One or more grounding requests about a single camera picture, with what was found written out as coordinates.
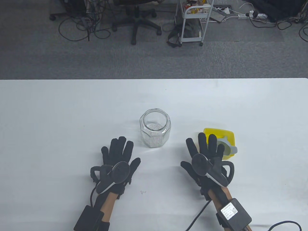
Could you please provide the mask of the person's left hand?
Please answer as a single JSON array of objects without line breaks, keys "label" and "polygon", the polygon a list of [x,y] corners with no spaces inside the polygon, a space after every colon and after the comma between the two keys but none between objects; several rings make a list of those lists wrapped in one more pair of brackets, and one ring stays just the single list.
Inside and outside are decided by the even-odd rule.
[{"label": "person's left hand", "polygon": [[127,184],[141,163],[140,158],[131,160],[134,143],[124,136],[111,140],[110,147],[101,148],[103,164],[93,166],[90,176],[96,184],[96,193],[106,192],[122,195]]}]

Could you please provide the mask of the person's right hand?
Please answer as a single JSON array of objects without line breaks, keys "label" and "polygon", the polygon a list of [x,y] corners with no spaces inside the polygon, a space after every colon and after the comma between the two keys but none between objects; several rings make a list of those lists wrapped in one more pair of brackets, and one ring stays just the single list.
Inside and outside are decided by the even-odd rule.
[{"label": "person's right hand", "polygon": [[201,188],[201,194],[206,200],[212,199],[214,195],[222,205],[225,205],[230,199],[223,188],[226,188],[233,179],[234,164],[223,161],[225,147],[223,144],[218,144],[214,134],[210,134],[207,138],[203,132],[199,133],[198,143],[197,149],[192,138],[186,139],[191,163],[181,161],[180,165]]}]

